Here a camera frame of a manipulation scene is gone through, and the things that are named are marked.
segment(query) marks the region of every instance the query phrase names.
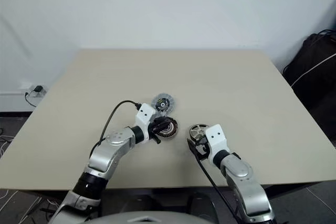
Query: beige table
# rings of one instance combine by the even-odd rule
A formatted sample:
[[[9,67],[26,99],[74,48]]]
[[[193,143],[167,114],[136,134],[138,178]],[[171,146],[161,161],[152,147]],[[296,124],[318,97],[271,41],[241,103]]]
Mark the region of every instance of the beige table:
[[[336,179],[336,151],[260,51],[83,50],[1,158],[0,187],[73,188],[114,106],[161,92],[175,99],[177,137],[136,146],[109,188],[208,186],[185,140],[197,123],[219,123],[262,184]],[[109,131],[132,126],[135,113],[123,105]]]

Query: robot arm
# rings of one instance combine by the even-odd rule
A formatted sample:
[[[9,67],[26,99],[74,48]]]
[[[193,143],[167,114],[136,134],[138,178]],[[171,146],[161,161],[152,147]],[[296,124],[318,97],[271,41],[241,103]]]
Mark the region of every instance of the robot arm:
[[[49,223],[82,223],[97,211],[101,193],[119,160],[140,142],[153,138],[173,121],[167,116],[152,120],[156,110],[144,103],[135,116],[135,125],[112,132],[97,145],[73,190],[69,191]]]
[[[276,223],[267,195],[256,180],[252,167],[237,154],[230,154],[219,124],[208,127],[204,136],[197,141],[188,140],[188,145],[200,160],[207,158],[212,165],[220,169],[234,192],[244,223]],[[203,147],[202,153],[198,151],[197,146]]]

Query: gray carpet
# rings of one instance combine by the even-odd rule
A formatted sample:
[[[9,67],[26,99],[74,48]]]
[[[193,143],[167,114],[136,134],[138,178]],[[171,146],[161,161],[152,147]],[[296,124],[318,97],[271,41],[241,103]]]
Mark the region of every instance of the gray carpet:
[[[0,118],[0,127],[4,129],[4,135],[16,135],[22,125],[25,123],[26,118]],[[336,211],[336,181],[322,182],[309,188],[313,193],[320,197],[325,203],[327,203],[334,211]],[[211,197],[220,220],[220,223],[235,223],[230,216],[229,211],[222,203],[219,196],[212,188],[198,190]],[[8,195],[0,199],[0,207],[15,191],[10,190]],[[134,190],[136,194],[151,193],[150,190]],[[0,190],[0,198],[5,195],[6,190]],[[234,205],[232,193],[229,191],[223,192]],[[157,199],[163,204],[183,204],[186,202],[187,194],[155,194],[153,198]],[[115,194],[110,191],[106,191],[103,196],[103,214],[112,214],[118,212],[123,203],[129,198],[125,194]],[[18,192],[8,202],[4,209],[0,212],[0,223],[17,224],[21,220],[22,216],[28,209],[28,207],[36,199],[35,195]],[[291,194],[281,196],[273,199],[271,205],[275,211],[278,223],[289,221],[290,224],[295,223],[336,223],[336,216],[315,196],[313,196],[308,190],[303,189]],[[39,208],[46,208],[48,202],[46,199],[42,200],[42,204]],[[25,219],[23,224],[34,224],[33,218],[36,224],[45,224],[45,213],[37,210],[29,218]]]

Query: power outlet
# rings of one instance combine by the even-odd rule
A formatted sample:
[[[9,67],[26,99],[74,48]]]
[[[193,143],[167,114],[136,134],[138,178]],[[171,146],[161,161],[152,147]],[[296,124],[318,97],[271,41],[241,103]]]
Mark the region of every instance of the power outlet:
[[[36,88],[36,86],[42,86],[42,90],[40,92],[35,92],[34,89]],[[31,85],[30,88],[27,90],[28,94],[30,94],[30,97],[37,97],[37,98],[44,97],[47,91],[48,91],[47,86],[41,84]]]

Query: metal gear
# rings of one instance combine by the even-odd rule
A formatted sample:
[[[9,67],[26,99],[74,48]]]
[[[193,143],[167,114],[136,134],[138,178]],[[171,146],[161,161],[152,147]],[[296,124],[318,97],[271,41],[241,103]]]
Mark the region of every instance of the metal gear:
[[[189,135],[192,141],[196,142],[205,135],[205,129],[208,127],[206,124],[195,124],[190,127]]]
[[[177,122],[173,120],[167,128],[160,131],[157,135],[161,137],[172,137],[177,133]]]
[[[174,99],[166,93],[158,94],[152,100],[152,107],[157,110],[157,116],[167,116],[174,109]]]

